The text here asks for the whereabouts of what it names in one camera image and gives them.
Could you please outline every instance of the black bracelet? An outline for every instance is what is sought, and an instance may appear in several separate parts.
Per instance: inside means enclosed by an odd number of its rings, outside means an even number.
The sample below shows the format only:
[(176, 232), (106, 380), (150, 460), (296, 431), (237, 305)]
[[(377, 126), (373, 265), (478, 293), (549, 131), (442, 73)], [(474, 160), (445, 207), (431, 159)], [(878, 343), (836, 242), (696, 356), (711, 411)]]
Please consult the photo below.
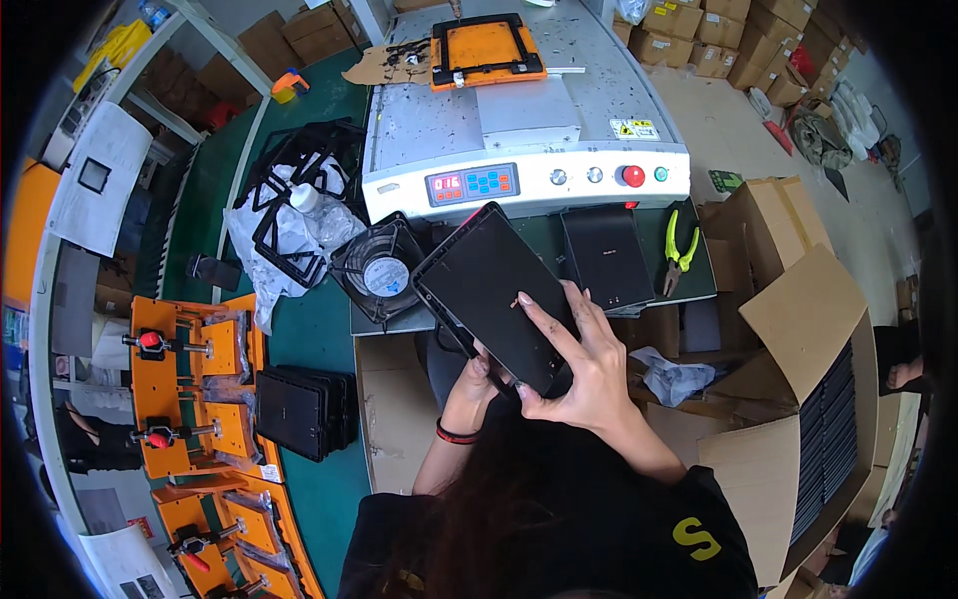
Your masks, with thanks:
[(449, 432), (442, 425), (443, 417), (440, 416), (436, 419), (436, 434), (440, 439), (451, 443), (453, 445), (472, 445), (479, 438), (479, 431), (476, 431), (470, 435), (459, 435), (454, 432)]

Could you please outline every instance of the white bottle cap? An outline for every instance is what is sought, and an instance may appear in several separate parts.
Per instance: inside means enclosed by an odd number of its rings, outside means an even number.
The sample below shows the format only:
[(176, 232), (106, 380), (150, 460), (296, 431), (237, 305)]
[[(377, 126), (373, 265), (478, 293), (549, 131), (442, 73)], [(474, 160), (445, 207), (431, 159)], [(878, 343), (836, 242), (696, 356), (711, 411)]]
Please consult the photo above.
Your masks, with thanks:
[(309, 212), (319, 201), (319, 192), (308, 183), (300, 183), (289, 193), (289, 205), (300, 212)]

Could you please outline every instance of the cooling fan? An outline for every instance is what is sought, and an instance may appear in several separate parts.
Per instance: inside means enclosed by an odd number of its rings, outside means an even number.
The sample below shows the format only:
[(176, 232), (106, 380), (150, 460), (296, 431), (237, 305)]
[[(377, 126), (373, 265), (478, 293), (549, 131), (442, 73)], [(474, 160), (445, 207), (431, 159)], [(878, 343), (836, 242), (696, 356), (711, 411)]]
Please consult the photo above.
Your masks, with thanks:
[(333, 252), (330, 272), (363, 313), (382, 324), (419, 302), (409, 273), (424, 259), (409, 221), (396, 212)]

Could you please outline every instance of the machine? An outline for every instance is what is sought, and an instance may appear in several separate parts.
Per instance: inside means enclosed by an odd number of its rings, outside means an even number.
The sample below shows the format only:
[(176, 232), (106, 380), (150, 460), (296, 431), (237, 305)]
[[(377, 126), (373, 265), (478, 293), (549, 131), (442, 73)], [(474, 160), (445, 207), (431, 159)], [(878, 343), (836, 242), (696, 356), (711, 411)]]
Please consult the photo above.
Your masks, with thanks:
[[(370, 220), (402, 211), (458, 224), (490, 200), (517, 218), (617, 202), (663, 208), (688, 197), (689, 153), (622, 42), (579, 0), (552, 8), (462, 1), (464, 24), (514, 12), (546, 78), (376, 87), (362, 165)], [(430, 38), (453, 18), (449, 5), (402, 13), (383, 43)]]

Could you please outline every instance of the green work table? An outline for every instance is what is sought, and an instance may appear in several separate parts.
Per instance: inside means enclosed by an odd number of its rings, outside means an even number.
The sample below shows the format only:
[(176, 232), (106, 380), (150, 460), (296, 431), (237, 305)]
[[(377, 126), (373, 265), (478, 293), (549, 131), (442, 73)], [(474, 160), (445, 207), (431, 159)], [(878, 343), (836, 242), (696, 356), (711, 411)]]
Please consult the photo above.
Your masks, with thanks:
[[(308, 67), (302, 75), (311, 86), (310, 93), (288, 104), (269, 104), (244, 165), (243, 179), (271, 131), (346, 116), (352, 117), (354, 123), (364, 122), (369, 89), (340, 76), (358, 59), (356, 50), (347, 50)], [(206, 303), (212, 300), (208, 284), (185, 276), (186, 262), (193, 253), (217, 254), (222, 211), (233, 201), (229, 197), (230, 187), (255, 115), (255, 107), (246, 110), (197, 150), (180, 201), (181, 214), (171, 235), (162, 293), (165, 299)], [(695, 210), (690, 200), (675, 206), (680, 209), (676, 244), (684, 252), (692, 239)], [(646, 266), (658, 290), (667, 268), (665, 230), (671, 213), (671, 209), (634, 211)], [(559, 217), (516, 219), (513, 225), (542, 261), (559, 274), (557, 258), (563, 248)], [(229, 244), (224, 255), (235, 256)], [(243, 274), (239, 289), (232, 293), (223, 291), (222, 299), (252, 291), (249, 278)], [(715, 292), (708, 253), (705, 243), (700, 242), (692, 268), (682, 275), (671, 300), (658, 297), (655, 303), (705, 298)], [(273, 335), (267, 341), (268, 363), (354, 373), (350, 322), (351, 302), (332, 277), (325, 277), (303, 297), (281, 297), (273, 311)], [(359, 500), (371, 492), (364, 443), (335, 451), (318, 464), (286, 449), (281, 449), (281, 455), (300, 535), (324, 592), (333, 597), (339, 587)]]

